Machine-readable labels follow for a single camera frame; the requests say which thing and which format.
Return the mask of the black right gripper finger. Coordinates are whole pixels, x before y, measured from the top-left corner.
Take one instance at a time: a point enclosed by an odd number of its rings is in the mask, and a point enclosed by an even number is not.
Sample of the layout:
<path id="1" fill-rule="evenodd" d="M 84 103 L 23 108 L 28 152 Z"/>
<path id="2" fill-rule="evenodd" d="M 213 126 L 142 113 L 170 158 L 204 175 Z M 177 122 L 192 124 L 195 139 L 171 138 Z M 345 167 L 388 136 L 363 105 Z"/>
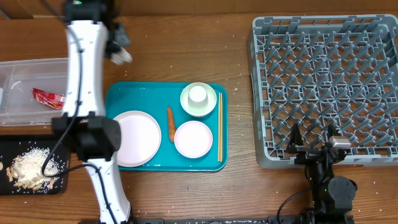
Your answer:
<path id="1" fill-rule="evenodd" d="M 303 146 L 303 140 L 299 126 L 295 123 L 290 131 L 290 139 L 286 148 L 287 153 L 296 153 L 298 146 Z"/>
<path id="2" fill-rule="evenodd" d="M 330 139 L 333 136 L 341 136 L 334 125 L 329 124 L 327 127 L 327 138 Z"/>

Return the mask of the white napkin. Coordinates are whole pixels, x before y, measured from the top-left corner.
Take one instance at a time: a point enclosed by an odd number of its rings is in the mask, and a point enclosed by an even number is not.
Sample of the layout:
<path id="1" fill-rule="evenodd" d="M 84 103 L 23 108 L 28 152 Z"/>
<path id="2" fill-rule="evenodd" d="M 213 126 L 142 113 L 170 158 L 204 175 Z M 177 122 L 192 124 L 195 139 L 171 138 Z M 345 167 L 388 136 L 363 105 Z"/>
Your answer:
<path id="1" fill-rule="evenodd" d="M 112 53 L 110 60 L 115 63 L 116 65 L 122 65 L 124 63 L 131 63 L 132 56 L 130 53 L 126 51 L 125 48 L 121 48 L 118 53 Z"/>

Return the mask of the grey dish rack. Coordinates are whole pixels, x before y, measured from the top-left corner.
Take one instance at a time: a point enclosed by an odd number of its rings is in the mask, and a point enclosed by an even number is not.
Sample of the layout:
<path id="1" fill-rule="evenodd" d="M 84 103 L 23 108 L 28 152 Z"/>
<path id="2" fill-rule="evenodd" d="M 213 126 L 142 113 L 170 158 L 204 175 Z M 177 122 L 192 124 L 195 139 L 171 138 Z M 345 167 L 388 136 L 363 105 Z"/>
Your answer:
<path id="1" fill-rule="evenodd" d="M 397 164 L 395 16 L 257 17 L 247 49 L 260 167 L 294 167 L 295 124 L 307 147 L 333 125 L 351 143 L 345 164 Z"/>

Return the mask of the red snack wrapper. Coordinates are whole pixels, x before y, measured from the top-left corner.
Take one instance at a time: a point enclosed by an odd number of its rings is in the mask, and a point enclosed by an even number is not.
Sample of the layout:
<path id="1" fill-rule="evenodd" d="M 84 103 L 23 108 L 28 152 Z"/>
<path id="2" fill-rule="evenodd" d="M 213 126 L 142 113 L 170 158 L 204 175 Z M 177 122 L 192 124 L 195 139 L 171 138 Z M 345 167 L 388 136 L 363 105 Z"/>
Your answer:
<path id="1" fill-rule="evenodd" d="M 49 93 L 37 88 L 32 89 L 33 98 L 43 105 L 47 105 L 55 110 L 61 110 L 65 103 L 64 95 Z"/>

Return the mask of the white upside-down cup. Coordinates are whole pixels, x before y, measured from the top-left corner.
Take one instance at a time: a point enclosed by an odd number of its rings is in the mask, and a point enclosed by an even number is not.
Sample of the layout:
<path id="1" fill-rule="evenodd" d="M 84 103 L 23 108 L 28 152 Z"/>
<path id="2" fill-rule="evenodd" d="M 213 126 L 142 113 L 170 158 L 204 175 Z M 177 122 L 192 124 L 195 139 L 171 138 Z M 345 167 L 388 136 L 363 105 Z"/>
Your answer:
<path id="1" fill-rule="evenodd" d="M 204 87 L 202 86 L 194 86 L 188 92 L 188 99 L 193 104 L 203 104 L 206 103 L 208 100 L 208 94 Z"/>

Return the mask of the large white round plate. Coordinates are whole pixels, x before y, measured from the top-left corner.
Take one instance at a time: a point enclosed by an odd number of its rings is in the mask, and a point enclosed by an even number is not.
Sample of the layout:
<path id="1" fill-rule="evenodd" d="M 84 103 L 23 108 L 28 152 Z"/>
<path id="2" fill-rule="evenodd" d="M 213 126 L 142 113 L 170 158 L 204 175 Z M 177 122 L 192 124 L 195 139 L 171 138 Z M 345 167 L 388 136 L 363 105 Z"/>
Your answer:
<path id="1" fill-rule="evenodd" d="M 158 122 L 143 111 L 126 111 L 114 118 L 121 128 L 117 162 L 123 167 L 138 167 L 149 162 L 162 141 Z"/>

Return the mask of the small white round plate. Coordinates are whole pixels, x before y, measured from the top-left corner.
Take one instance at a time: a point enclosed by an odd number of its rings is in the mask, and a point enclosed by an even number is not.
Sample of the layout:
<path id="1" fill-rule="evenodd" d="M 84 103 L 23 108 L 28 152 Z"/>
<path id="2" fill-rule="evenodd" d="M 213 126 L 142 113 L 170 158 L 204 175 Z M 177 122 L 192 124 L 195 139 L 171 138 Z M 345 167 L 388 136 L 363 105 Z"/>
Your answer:
<path id="1" fill-rule="evenodd" d="M 203 157 L 212 147 L 213 134 L 210 128 L 199 121 L 187 121 L 175 132 L 177 151 L 189 159 Z"/>

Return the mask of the rice and food scraps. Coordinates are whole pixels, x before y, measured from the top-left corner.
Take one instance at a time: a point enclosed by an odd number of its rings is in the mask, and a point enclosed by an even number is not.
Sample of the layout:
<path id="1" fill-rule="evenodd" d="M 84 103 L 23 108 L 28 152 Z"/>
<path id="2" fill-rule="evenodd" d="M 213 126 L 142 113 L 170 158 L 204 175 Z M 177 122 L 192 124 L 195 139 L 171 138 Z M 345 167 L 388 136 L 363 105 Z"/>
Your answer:
<path id="1" fill-rule="evenodd" d="M 49 156 L 49 148 L 31 147 L 27 152 L 12 159 L 6 167 L 6 180 L 16 191 L 32 190 L 33 193 L 47 193 L 55 187 L 58 177 L 46 177 L 42 166 Z"/>

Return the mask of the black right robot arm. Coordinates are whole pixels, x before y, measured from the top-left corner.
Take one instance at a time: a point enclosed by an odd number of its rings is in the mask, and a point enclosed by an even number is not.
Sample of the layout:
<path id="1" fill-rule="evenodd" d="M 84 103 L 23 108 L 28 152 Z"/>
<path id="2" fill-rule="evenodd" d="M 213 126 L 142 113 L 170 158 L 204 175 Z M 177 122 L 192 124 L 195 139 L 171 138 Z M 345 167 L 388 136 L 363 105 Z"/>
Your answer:
<path id="1" fill-rule="evenodd" d="M 286 203 L 308 191 L 312 193 L 313 207 L 303 209 L 295 218 L 289 218 L 289 223 L 354 223 L 353 217 L 347 213 L 353 209 L 358 186 L 353 180 L 336 176 L 333 172 L 333 165 L 343 161 L 350 148 L 350 141 L 340 135 L 332 124 L 328 126 L 328 140 L 324 145 L 320 148 L 305 147 L 298 124 L 293 125 L 286 150 L 296 155 L 296 165 L 304 166 L 310 186 L 281 204 L 276 215 L 278 223 L 282 223 L 280 213 Z"/>

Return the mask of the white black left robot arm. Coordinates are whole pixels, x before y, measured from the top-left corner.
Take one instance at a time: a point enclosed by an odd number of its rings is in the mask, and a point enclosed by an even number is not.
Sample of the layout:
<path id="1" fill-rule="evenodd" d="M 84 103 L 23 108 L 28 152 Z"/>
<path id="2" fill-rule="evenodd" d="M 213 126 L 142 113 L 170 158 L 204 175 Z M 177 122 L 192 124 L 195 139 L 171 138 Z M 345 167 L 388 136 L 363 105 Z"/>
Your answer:
<path id="1" fill-rule="evenodd" d="M 68 80 L 62 114 L 52 118 L 52 132 L 74 150 L 90 176 L 98 200 L 98 223 L 133 223 L 124 193 L 117 153 L 121 128 L 106 117 L 103 99 L 103 60 L 121 65 L 132 61 L 125 50 L 129 40 L 117 21 L 119 1 L 65 1 L 58 13 L 42 4 L 65 26 L 68 44 Z"/>

